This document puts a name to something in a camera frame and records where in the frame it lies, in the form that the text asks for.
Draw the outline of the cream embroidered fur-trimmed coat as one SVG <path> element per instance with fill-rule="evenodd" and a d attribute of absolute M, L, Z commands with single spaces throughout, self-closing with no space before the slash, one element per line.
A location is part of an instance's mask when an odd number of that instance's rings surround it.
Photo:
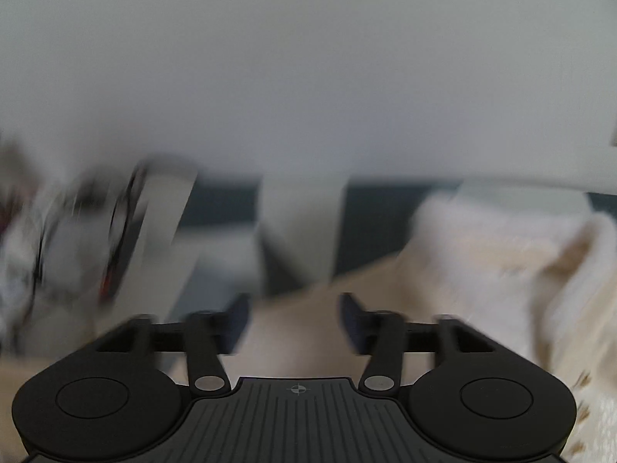
<path fill-rule="evenodd" d="M 616 222 L 436 193 L 398 255 L 251 308 L 230 391 L 193 391 L 183 322 L 134 318 L 28 379 L 29 462 L 612 462 Z M 359 391 L 353 294 L 405 320 L 401 386 Z"/>

